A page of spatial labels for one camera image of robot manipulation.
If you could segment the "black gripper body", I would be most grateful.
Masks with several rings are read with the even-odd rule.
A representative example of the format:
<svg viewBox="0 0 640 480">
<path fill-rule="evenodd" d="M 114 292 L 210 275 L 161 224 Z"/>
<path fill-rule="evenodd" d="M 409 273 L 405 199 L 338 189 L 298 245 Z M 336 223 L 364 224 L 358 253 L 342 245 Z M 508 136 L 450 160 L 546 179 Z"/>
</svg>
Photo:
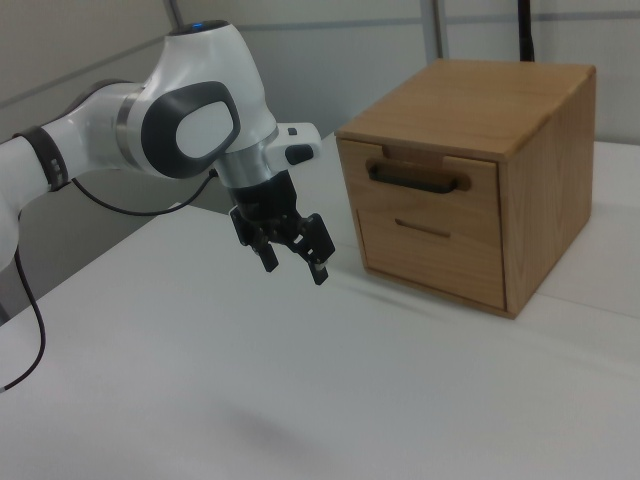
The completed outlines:
<svg viewBox="0 0 640 480">
<path fill-rule="evenodd" d="M 229 193 L 234 201 L 230 212 L 234 224 L 271 221 L 298 224 L 302 219 L 296 209 L 297 193 L 288 171 L 254 186 L 231 188 Z"/>
</svg>

